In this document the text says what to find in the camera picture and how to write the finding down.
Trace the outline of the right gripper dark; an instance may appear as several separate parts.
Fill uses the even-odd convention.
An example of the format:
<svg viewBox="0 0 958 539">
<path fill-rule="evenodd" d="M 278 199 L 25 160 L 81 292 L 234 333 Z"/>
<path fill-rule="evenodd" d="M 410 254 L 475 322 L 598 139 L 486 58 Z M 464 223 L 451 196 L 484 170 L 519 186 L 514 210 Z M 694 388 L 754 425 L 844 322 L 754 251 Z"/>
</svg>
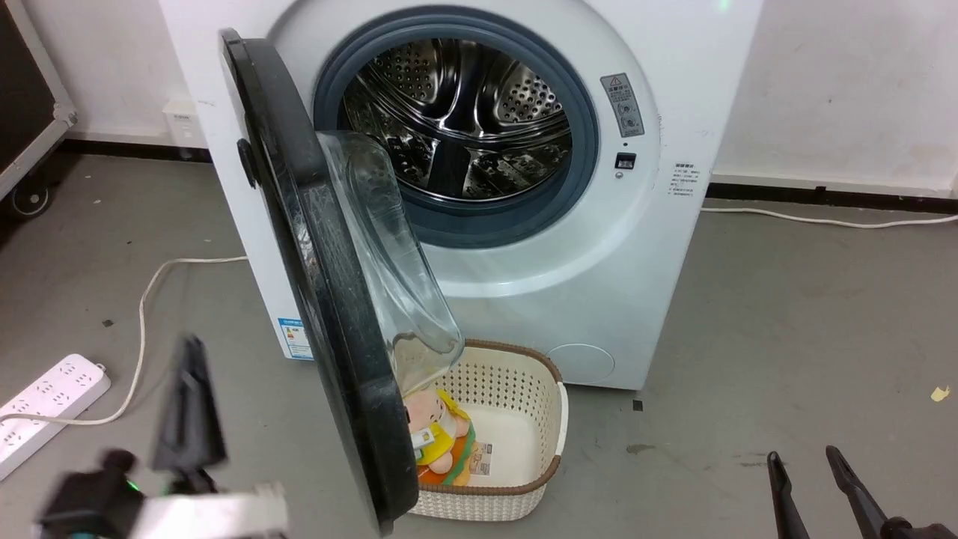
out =
<svg viewBox="0 0 958 539">
<path fill-rule="evenodd" d="M 958 539 L 955 532 L 941 523 L 914 526 L 903 517 L 888 519 L 838 447 L 828 445 L 826 458 L 838 489 L 848 498 L 863 539 Z M 767 454 L 766 467 L 778 539 L 810 539 L 793 499 L 786 465 L 777 451 Z"/>
</svg>

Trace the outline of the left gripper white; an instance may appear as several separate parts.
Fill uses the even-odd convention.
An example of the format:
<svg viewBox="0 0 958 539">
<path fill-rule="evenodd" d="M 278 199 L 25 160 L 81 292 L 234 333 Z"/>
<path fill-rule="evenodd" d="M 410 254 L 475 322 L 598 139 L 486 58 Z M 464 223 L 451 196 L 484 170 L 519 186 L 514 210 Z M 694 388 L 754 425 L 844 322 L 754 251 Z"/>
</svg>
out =
<svg viewBox="0 0 958 539">
<path fill-rule="evenodd" d="M 153 448 L 153 470 L 184 469 L 189 456 L 189 399 L 196 381 L 199 449 L 197 467 L 227 460 L 206 346 L 182 337 L 172 384 L 160 416 Z M 290 539 L 290 511 L 276 482 L 228 490 L 199 469 L 174 472 L 161 496 L 144 500 L 131 539 Z"/>
</svg>

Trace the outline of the black round washing machine door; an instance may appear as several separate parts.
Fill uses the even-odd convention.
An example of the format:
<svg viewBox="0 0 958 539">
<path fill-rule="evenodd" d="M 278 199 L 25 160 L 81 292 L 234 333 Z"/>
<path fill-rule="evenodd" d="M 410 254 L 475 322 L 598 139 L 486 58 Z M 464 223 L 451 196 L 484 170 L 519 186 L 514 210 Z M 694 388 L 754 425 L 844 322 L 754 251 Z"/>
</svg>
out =
<svg viewBox="0 0 958 539">
<path fill-rule="evenodd" d="M 417 505 L 405 399 L 466 340 L 407 218 L 392 160 L 357 132 L 317 132 L 276 48 L 219 33 L 236 147 L 260 188 L 302 326 L 370 521 L 383 537 Z"/>
</svg>

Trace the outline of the white front-load washing machine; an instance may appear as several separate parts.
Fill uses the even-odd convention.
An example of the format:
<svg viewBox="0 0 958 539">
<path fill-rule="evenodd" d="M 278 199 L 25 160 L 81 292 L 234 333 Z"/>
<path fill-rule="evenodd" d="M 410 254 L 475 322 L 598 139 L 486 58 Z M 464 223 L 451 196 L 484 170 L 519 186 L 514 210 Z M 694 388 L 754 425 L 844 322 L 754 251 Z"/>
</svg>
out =
<svg viewBox="0 0 958 539">
<path fill-rule="evenodd" d="M 242 126 L 219 33 L 269 41 L 314 123 L 308 106 L 333 50 L 380 15 L 425 4 L 489 11 L 543 37 L 584 79 L 599 123 L 588 188 L 544 231 L 485 249 L 418 238 L 455 320 L 466 337 L 545 355 L 562 344 L 599 346 L 615 361 L 602 388 L 642 389 L 764 0 L 159 0 L 281 354 L 288 358 L 277 319 L 301 315 L 263 195 L 237 153 Z M 620 137 L 601 85 L 617 73 L 632 83 L 641 136 Z M 634 170 L 614 168 L 621 151 L 636 154 Z M 701 171 L 695 197 L 668 194 L 677 162 Z"/>
</svg>

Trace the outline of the grey rubber door gasket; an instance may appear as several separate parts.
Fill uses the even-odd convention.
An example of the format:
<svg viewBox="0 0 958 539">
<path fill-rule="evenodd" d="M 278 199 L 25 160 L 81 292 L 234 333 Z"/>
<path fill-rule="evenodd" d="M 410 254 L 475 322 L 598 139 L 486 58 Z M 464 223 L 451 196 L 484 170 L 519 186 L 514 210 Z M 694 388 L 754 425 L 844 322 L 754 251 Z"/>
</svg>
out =
<svg viewBox="0 0 958 539">
<path fill-rule="evenodd" d="M 359 69 L 380 52 L 428 38 L 479 42 L 531 68 L 552 86 L 564 107 L 573 150 L 560 174 L 524 195 L 503 201 L 453 204 L 410 192 L 397 180 L 406 214 L 421 242 L 452 249 L 500 248 L 534 236 L 564 218 L 588 188 L 598 161 L 599 123 L 594 106 L 584 79 L 555 46 L 501 15 L 454 4 L 425 4 L 363 24 L 333 50 L 320 71 L 308 106 L 316 129 L 352 130 L 344 123 L 340 103 Z"/>
</svg>

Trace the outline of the blue white energy label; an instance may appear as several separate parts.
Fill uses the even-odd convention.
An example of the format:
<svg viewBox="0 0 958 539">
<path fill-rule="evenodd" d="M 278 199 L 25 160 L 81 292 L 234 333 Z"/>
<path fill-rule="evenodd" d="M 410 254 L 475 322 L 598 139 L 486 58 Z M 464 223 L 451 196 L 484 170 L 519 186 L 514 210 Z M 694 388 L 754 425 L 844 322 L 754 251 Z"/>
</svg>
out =
<svg viewBox="0 0 958 539">
<path fill-rule="evenodd" d="M 287 357 L 291 359 L 304 359 L 313 361 L 311 345 L 309 344 L 305 325 L 301 320 L 291 320 L 290 318 L 278 318 L 278 331 L 283 335 L 284 348 L 287 351 Z"/>
</svg>

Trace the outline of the white power strip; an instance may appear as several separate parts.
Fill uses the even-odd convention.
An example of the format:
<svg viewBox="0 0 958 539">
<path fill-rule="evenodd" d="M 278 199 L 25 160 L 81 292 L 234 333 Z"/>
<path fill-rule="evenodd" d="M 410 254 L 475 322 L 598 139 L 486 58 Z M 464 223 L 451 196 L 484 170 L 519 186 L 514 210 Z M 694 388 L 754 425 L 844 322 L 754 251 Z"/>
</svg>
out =
<svg viewBox="0 0 958 539">
<path fill-rule="evenodd" d="M 74 420 L 106 394 L 105 368 L 71 354 L 48 369 L 19 395 L 0 407 L 0 482 L 33 457 L 63 425 L 23 414 Z"/>
</svg>

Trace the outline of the yellow orange plush doll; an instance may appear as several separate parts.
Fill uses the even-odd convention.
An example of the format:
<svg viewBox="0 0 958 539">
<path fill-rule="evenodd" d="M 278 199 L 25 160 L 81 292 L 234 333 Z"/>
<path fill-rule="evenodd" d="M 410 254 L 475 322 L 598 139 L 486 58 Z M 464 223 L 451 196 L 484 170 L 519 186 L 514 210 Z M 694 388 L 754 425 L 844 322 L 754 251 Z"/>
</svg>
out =
<svg viewBox="0 0 958 539">
<path fill-rule="evenodd" d="M 469 414 L 444 389 L 426 388 L 403 400 L 420 484 L 465 487 L 475 452 Z"/>
</svg>

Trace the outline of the round white filter cover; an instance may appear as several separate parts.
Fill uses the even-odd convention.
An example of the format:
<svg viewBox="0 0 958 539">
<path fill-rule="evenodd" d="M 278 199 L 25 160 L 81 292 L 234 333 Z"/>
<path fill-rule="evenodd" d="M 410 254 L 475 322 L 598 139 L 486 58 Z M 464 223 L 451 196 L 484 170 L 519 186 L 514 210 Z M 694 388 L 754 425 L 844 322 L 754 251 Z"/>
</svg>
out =
<svg viewBox="0 0 958 539">
<path fill-rule="evenodd" d="M 609 352 L 589 344 L 562 344 L 550 350 L 547 357 L 562 379 L 573 385 L 601 386 L 615 368 Z"/>
</svg>

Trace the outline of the cream woven laundry basket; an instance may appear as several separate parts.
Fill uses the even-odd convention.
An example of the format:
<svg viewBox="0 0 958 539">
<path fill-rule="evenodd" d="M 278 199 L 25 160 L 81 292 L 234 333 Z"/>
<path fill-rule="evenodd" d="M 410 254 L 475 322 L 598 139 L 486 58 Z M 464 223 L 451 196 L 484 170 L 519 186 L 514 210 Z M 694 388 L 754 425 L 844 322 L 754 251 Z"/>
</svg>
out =
<svg viewBox="0 0 958 539">
<path fill-rule="evenodd" d="M 560 468 L 569 403 L 547 355 L 503 342 L 469 340 L 444 389 L 472 419 L 476 442 L 494 445 L 489 477 L 465 487 L 418 484 L 412 513 L 466 522 L 509 522 L 540 504 Z"/>
</svg>

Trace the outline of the small text instruction sticker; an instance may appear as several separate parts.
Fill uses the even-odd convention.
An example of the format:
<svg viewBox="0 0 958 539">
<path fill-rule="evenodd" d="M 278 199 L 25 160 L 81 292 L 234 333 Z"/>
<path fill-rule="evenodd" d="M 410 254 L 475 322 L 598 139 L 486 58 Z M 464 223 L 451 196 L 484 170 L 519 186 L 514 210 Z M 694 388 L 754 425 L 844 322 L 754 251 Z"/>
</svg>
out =
<svg viewBox="0 0 958 539">
<path fill-rule="evenodd" d="M 668 181 L 668 194 L 671 197 L 691 198 L 699 192 L 701 171 L 690 162 L 677 162 Z"/>
</svg>

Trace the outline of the black flight case with caster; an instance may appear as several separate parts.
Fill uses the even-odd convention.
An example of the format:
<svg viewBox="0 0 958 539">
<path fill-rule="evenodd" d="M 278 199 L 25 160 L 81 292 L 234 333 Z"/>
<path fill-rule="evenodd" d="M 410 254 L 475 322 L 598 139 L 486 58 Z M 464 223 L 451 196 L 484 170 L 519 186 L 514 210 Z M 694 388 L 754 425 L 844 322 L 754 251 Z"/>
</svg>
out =
<svg viewBox="0 0 958 539">
<path fill-rule="evenodd" d="M 78 122 L 23 0 L 0 0 L 0 217 L 34 219 L 52 201 L 40 168 Z"/>
</svg>

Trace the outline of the stainless steel washer drum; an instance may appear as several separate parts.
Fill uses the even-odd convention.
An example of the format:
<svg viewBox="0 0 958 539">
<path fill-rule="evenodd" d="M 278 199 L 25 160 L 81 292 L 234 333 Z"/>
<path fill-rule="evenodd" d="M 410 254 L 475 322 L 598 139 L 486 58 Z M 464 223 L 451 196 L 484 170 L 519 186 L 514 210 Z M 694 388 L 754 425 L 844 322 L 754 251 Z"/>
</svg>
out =
<svg viewBox="0 0 958 539">
<path fill-rule="evenodd" d="M 405 189 L 453 204 L 524 195 L 560 174 L 573 150 L 552 86 L 470 40 L 428 38 L 380 52 L 347 85 L 340 112 L 385 147 Z"/>
</svg>

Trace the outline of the grey warning sticker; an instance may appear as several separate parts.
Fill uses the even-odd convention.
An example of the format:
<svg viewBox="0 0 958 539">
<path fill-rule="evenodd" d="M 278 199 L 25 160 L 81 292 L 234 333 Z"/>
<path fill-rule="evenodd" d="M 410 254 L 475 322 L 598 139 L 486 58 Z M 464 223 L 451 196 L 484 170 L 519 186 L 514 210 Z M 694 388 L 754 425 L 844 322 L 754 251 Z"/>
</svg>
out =
<svg viewBox="0 0 958 539">
<path fill-rule="evenodd" d="M 612 107 L 620 137 L 644 134 L 644 122 L 635 92 L 626 73 L 602 76 L 601 85 Z"/>
</svg>

